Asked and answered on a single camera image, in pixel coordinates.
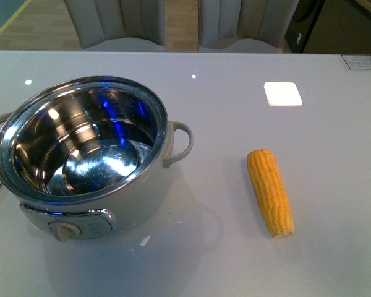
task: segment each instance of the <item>white square sticker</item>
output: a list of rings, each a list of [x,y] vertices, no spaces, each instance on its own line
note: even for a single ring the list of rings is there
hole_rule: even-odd
[[[302,100],[294,82],[266,82],[265,95],[270,106],[301,106]]]

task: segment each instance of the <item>electric cooking pot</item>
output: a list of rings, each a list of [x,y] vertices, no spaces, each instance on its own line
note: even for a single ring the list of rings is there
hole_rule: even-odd
[[[57,84],[0,116],[3,122],[0,180],[29,220],[60,241],[146,220],[168,190],[169,166],[194,142],[149,88],[118,77]],[[189,144],[171,155],[177,129]]]

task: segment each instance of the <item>label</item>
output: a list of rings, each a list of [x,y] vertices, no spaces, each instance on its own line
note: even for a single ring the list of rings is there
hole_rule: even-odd
[[[371,56],[342,55],[350,69],[371,69]]]

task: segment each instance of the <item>stainless steel inner pot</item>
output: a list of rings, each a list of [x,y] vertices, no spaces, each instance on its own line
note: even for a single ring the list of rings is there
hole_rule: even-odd
[[[0,131],[0,179],[48,204],[87,202],[131,183],[162,150],[164,105],[116,77],[55,85],[28,100]]]

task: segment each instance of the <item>wooden floor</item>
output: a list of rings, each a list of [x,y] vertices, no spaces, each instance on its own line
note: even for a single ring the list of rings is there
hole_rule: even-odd
[[[166,42],[168,51],[197,51],[197,0],[166,0]],[[63,0],[32,0],[0,34],[0,50],[79,49]]]

